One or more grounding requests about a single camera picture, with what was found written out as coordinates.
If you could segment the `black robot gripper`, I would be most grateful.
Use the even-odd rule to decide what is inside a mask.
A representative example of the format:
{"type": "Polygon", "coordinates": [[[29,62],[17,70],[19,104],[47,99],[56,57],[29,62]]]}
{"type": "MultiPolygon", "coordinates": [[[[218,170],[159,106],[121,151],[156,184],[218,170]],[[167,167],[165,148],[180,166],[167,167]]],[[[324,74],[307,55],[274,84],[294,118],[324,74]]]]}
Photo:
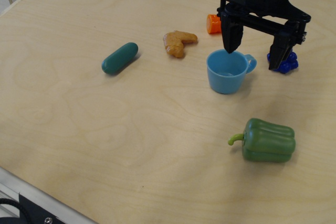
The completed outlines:
{"type": "Polygon", "coordinates": [[[289,0],[220,0],[217,11],[224,49],[229,54],[240,46],[244,27],[274,36],[269,70],[278,69],[293,45],[304,42],[305,27],[311,21],[310,15],[294,7],[289,0]],[[280,34],[286,29],[290,35],[280,34]]]}

